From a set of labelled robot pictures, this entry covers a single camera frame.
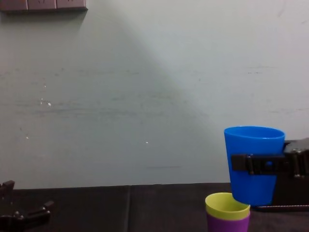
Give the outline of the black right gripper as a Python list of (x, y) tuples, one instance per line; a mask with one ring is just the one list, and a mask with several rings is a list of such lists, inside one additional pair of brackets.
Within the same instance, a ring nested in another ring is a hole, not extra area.
[[(309, 175), (309, 138), (285, 141), (283, 152), (292, 153), (295, 178)], [(290, 163), (284, 156), (236, 154), (231, 156), (231, 165), (233, 171), (248, 174), (282, 174), (291, 171)]]

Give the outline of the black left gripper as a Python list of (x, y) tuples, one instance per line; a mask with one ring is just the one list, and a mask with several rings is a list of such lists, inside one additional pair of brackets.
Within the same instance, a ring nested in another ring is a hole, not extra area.
[(15, 182), (9, 180), (0, 185), (0, 231), (1, 232), (23, 232), (25, 229), (46, 224), (51, 218), (54, 201), (48, 201), (42, 206), (25, 211), (18, 209), (14, 215), (13, 211), (13, 189)]

